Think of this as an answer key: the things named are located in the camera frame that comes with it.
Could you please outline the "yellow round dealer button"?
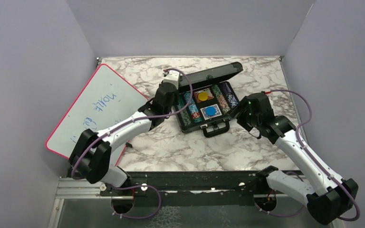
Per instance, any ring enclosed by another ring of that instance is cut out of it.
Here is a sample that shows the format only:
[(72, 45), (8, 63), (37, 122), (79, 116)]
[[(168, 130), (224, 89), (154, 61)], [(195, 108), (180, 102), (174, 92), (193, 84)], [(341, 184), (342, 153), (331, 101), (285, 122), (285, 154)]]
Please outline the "yellow round dealer button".
[(198, 93), (198, 99), (200, 101), (207, 101), (208, 100), (208, 94), (206, 92), (200, 92)]

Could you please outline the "black poker set case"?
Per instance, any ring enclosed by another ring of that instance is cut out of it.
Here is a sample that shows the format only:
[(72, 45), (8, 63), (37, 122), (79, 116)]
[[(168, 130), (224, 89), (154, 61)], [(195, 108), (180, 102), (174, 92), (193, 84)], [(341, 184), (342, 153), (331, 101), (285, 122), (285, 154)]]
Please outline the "black poker set case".
[[(178, 93), (178, 97), (182, 96), (185, 102), (185, 106), (186, 110), (190, 116), (190, 120), (191, 120), (191, 125), (190, 126), (184, 126), (180, 113), (176, 115), (180, 130), (183, 133), (191, 133), (194, 131), (199, 131), (201, 130), (203, 135), (207, 138), (211, 138), (223, 133), (226, 133), (229, 129), (230, 129), (230, 121), (231, 119), (229, 118), (229, 112), (233, 109), (230, 107), (228, 101), (227, 101), (227, 97), (225, 95), (225, 93), (223, 92), (223, 90), (220, 87), (221, 83), (225, 83), (227, 82), (231, 88), (231, 90), (233, 91), (237, 101), (239, 101), (236, 93), (234, 92), (232, 86), (230, 85), (230, 83), (228, 82), (229, 79), (233, 78), (234, 76), (236, 76), (237, 74), (241, 73), (243, 71), (243, 66), (240, 62), (232, 62), (226, 65), (222, 65), (222, 66), (217, 66), (217, 67), (213, 67), (210, 69), (205, 69), (202, 71), (198, 71), (198, 72), (194, 72), (194, 73), (190, 73), (188, 74), (188, 78), (190, 80), (190, 82), (192, 83), (192, 95), (194, 96), (194, 92), (198, 91), (198, 90), (203, 90), (206, 88), (209, 88), (212, 92), (212, 94), (214, 95), (214, 98), (212, 100), (208, 100), (205, 102), (196, 102), (195, 98), (194, 98), (194, 102), (199, 110), (199, 113), (202, 117), (202, 122), (200, 123), (195, 123), (191, 117), (189, 108), (188, 108), (188, 103), (185, 101), (183, 95), (187, 92), (190, 93), (190, 87), (188, 84), (188, 81), (186, 80), (185, 77), (180, 76), (180, 81), (179, 81), (179, 93)], [(211, 87), (213, 85), (217, 85), (224, 98), (226, 99), (230, 110), (225, 114), (221, 107), (220, 104), (215, 96), (215, 94), (213, 93)], [(218, 117), (214, 117), (212, 119), (209, 120), (205, 120), (200, 109), (204, 108), (204, 107), (208, 107), (210, 105), (214, 105), (217, 104), (220, 108), (220, 110), (222, 111), (222, 116), (218, 116)]]

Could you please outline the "blue round button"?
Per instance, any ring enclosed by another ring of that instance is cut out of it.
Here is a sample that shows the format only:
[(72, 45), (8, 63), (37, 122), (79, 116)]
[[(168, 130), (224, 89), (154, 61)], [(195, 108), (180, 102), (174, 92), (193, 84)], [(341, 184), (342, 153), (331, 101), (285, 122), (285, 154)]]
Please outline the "blue round button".
[(215, 116), (216, 115), (216, 109), (213, 106), (209, 106), (205, 108), (205, 113), (207, 116)]

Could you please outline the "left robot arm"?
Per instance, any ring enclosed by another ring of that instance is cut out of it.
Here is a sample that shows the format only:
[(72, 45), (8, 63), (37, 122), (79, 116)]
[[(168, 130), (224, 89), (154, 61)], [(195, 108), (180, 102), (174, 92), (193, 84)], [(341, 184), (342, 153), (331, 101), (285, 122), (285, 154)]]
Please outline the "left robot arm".
[(68, 160), (72, 166), (71, 177), (75, 180), (86, 179), (91, 184), (105, 182), (112, 185), (119, 195), (128, 193), (129, 175), (118, 166), (110, 165), (112, 152), (130, 139), (163, 123), (170, 115), (172, 106), (177, 103), (177, 96), (178, 86), (162, 82), (154, 98), (131, 117), (98, 132), (84, 130)]

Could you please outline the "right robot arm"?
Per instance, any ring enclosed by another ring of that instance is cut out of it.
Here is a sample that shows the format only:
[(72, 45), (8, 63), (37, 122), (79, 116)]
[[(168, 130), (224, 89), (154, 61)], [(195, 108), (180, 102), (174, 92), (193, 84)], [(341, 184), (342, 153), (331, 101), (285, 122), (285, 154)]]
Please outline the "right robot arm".
[(288, 195), (305, 206), (322, 225), (335, 219), (358, 220), (361, 215), (355, 201), (358, 184), (353, 179), (343, 179), (312, 150), (299, 133), (303, 123), (295, 126), (287, 117), (274, 115), (268, 94), (260, 92), (244, 97), (231, 110), (230, 117), (248, 132), (257, 129), (259, 138), (265, 137), (281, 149), (309, 183), (268, 166), (256, 173), (256, 189), (261, 193), (276, 190)]

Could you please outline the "dark green chip row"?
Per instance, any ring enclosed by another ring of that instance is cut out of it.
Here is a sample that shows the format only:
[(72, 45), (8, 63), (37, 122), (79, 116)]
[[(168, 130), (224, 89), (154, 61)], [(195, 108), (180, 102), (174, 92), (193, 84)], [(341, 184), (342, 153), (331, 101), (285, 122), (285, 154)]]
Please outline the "dark green chip row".
[[(182, 96), (179, 96), (178, 97), (178, 110), (182, 109), (183, 107), (185, 106), (185, 102), (184, 102), (184, 99)], [(182, 122), (184, 124), (184, 126), (190, 126), (192, 123), (191, 123), (191, 120), (190, 120), (190, 116), (187, 112), (186, 109), (184, 109), (183, 111), (180, 112), (180, 116), (181, 116), (181, 119), (182, 119)]]

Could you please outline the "purple blue chip row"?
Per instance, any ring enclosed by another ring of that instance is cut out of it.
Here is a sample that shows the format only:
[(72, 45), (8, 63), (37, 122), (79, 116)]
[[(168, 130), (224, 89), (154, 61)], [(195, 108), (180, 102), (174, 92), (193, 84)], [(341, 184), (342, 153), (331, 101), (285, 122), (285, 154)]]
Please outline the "purple blue chip row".
[(235, 108), (238, 105), (238, 101), (233, 93), (233, 91), (231, 90), (229, 84), (227, 82), (225, 83), (221, 83), (220, 84), (221, 89), (223, 90), (223, 92), (225, 93), (226, 97), (227, 97), (227, 101), (230, 105), (231, 108)]

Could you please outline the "blue red chip row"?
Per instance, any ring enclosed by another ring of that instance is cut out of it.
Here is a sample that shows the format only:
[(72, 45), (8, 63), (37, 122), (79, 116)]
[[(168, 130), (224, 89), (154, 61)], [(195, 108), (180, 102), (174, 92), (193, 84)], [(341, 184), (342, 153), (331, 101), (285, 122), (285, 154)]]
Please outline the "blue red chip row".
[(185, 101), (189, 104), (188, 105), (188, 108), (189, 108), (189, 111), (190, 111), (190, 114), (191, 114), (191, 117), (193, 119), (193, 121), (195, 123), (200, 123), (202, 122), (202, 117), (199, 113), (199, 110), (194, 102), (194, 96), (192, 96), (192, 98), (190, 99), (190, 93), (187, 92), (183, 95)]

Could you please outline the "blue card deck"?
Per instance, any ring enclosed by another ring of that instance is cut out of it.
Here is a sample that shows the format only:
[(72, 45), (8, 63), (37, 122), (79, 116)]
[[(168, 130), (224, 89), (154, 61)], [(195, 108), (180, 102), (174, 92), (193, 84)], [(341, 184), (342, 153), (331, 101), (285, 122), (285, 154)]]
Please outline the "blue card deck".
[(200, 109), (205, 120), (212, 119), (214, 117), (222, 116), (222, 111), (217, 104), (210, 105)]

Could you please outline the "green orange chip row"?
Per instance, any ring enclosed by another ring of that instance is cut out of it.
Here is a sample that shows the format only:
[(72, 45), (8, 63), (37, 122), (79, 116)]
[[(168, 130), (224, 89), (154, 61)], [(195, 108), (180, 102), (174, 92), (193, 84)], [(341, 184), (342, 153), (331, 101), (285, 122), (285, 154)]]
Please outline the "green orange chip row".
[(217, 85), (213, 85), (211, 87), (211, 89), (212, 89), (213, 93), (215, 94), (222, 111), (226, 114), (230, 110), (230, 107), (229, 107), (226, 99), (224, 98), (220, 88)]

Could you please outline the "red card deck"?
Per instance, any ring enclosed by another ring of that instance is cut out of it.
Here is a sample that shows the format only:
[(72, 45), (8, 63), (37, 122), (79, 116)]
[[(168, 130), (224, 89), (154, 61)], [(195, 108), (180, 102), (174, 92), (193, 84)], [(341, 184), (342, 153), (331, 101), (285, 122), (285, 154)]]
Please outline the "red card deck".
[(194, 98), (196, 102), (205, 102), (208, 100), (212, 100), (214, 98), (214, 95), (212, 94), (211, 90), (209, 88), (198, 90), (194, 92)]

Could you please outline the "black board clip lower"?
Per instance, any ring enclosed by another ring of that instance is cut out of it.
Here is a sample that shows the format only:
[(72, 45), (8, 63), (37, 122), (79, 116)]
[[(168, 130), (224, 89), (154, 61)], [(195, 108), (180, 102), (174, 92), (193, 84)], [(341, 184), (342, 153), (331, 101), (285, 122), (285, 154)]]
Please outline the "black board clip lower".
[(128, 147), (128, 148), (133, 148), (133, 145), (131, 143), (129, 143), (129, 142), (126, 142), (125, 143), (125, 146)]

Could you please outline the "white board red edge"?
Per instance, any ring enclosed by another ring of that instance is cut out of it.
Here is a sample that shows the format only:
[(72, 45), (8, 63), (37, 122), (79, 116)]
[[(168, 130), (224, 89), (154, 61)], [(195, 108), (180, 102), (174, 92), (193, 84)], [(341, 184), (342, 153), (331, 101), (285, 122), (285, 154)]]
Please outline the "white board red edge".
[(148, 98), (107, 64), (100, 64), (46, 141), (69, 158), (81, 133), (112, 127), (132, 116)]

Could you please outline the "black mounting rail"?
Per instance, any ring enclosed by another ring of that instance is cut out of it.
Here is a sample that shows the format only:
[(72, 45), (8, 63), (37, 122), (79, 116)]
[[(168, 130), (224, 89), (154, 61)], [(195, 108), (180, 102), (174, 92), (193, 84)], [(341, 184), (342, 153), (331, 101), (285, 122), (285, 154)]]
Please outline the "black mounting rail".
[(133, 171), (126, 186), (116, 190), (102, 184), (100, 196), (110, 197), (122, 209), (162, 206), (260, 206), (277, 205), (280, 192), (258, 189), (255, 171)]

